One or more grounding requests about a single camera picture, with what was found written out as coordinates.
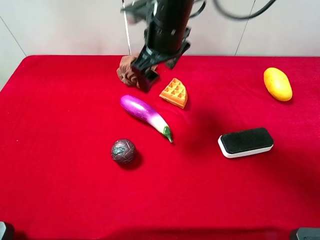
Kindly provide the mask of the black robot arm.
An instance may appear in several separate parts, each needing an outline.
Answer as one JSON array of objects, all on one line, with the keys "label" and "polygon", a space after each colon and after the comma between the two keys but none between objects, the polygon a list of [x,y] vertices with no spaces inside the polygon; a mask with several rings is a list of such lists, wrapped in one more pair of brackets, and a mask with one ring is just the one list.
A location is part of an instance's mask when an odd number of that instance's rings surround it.
[{"label": "black robot arm", "polygon": [[173,69],[191,44],[187,27],[194,2],[192,0],[156,0],[147,13],[144,46],[132,62],[139,88],[148,92],[159,77],[152,67],[165,63]]}]

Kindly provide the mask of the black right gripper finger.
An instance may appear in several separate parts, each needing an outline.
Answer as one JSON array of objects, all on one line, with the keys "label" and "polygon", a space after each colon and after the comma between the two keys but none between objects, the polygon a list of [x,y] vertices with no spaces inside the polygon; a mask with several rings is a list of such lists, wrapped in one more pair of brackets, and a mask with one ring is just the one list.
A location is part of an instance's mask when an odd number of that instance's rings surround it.
[{"label": "black right gripper finger", "polygon": [[180,59],[180,56],[175,56],[175,57],[171,56],[170,58],[167,58],[165,60],[164,64],[168,69],[172,70],[176,66],[179,59]]}]

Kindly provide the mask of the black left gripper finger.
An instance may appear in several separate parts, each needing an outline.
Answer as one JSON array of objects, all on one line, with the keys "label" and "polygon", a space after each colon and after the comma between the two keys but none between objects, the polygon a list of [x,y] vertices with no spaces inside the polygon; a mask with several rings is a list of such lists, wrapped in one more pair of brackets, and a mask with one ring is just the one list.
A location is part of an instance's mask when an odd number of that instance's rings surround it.
[{"label": "black left gripper finger", "polygon": [[134,72],[137,76],[139,88],[143,92],[148,92],[155,81],[159,78],[159,74],[150,67],[143,70],[135,69]]}]

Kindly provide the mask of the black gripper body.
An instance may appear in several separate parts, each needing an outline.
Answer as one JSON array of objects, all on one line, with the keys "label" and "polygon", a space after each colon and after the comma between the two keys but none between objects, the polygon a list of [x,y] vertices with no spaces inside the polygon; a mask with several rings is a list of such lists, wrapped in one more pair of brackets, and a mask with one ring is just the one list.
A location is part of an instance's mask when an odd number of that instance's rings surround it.
[{"label": "black gripper body", "polygon": [[144,70],[165,63],[167,58],[181,57],[191,46],[187,41],[190,32],[189,27],[169,32],[151,21],[144,31],[145,44],[134,64]]}]

